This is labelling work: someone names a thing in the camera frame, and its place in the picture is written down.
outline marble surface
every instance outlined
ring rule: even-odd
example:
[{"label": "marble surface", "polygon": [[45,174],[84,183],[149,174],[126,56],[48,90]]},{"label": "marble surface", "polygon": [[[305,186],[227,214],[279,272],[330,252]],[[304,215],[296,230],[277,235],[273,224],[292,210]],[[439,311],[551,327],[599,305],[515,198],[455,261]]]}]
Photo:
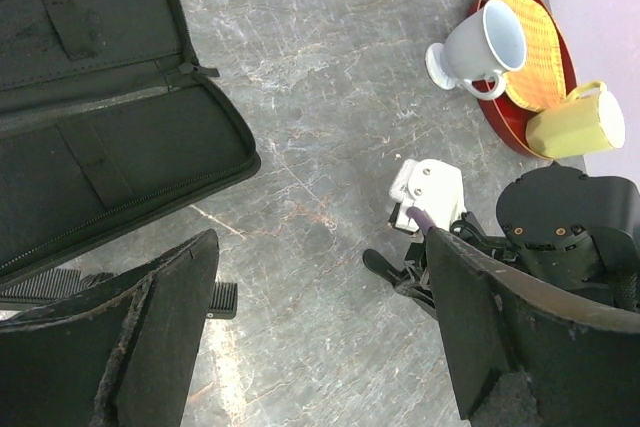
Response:
[{"label": "marble surface", "polygon": [[471,1],[183,0],[263,168],[67,266],[122,271],[216,229],[219,280],[239,283],[239,312],[207,322],[184,427],[467,425],[437,323],[360,256],[404,255],[384,210],[404,159],[460,167],[466,205],[492,233],[502,188],[542,165],[425,72],[425,48]]}]

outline woven placemat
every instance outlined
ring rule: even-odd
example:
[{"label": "woven placemat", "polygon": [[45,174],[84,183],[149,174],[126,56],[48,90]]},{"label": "woven placemat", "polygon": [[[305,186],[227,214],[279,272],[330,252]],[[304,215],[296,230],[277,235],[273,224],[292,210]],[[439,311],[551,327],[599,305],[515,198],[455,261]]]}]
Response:
[{"label": "woven placemat", "polygon": [[523,109],[541,112],[566,97],[560,41],[553,20],[535,0],[502,0],[515,12],[527,39],[527,60],[508,72],[507,95]]}]

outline white mug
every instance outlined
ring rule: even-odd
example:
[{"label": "white mug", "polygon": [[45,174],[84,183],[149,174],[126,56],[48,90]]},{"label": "white mug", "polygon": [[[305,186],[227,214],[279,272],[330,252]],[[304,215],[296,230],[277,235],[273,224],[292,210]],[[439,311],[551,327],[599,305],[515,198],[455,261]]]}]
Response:
[{"label": "white mug", "polygon": [[[456,27],[445,41],[431,44],[425,62],[435,84],[446,90],[464,87],[480,100],[500,97],[507,88],[505,72],[516,72],[527,60],[527,40],[516,14],[501,0],[485,6]],[[472,82],[495,82],[480,92]]]}]

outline red tray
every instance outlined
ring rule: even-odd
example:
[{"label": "red tray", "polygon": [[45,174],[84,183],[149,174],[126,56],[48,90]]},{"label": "red tray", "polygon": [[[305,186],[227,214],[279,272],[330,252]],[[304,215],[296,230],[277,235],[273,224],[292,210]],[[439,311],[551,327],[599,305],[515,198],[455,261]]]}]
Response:
[{"label": "red tray", "polygon": [[[476,0],[469,8],[469,15],[474,14],[487,3],[488,0]],[[542,0],[534,0],[540,4],[551,16],[551,12],[544,5]],[[553,25],[556,27],[558,33],[558,40],[560,41],[560,53],[562,55],[562,67],[564,69],[564,82],[567,88],[567,94],[576,88],[576,73],[573,69],[573,63],[569,56],[569,50],[567,44],[558,29],[558,25],[553,21]],[[473,85],[482,92],[487,92],[491,88],[490,85],[484,81],[479,80],[474,82]],[[528,155],[531,157],[538,157],[539,159],[549,159],[544,155],[536,154],[529,148],[527,139],[525,137],[525,130],[527,128],[527,122],[533,116],[535,112],[530,110],[521,109],[514,104],[507,94],[502,94],[495,100],[478,100],[482,112],[491,124],[496,134],[503,140],[505,144],[511,147],[513,150],[522,155]]]}]

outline white robot part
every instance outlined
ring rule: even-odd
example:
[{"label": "white robot part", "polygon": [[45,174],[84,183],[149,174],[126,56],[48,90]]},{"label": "white robot part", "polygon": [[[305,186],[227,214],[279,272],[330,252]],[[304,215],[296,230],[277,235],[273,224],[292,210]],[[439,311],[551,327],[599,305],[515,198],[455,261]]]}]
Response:
[{"label": "white robot part", "polygon": [[418,225],[407,216],[409,207],[424,210],[437,227],[449,230],[460,219],[464,207],[462,172],[435,159],[407,159],[389,189],[392,209],[399,204],[394,227],[417,232]]}]

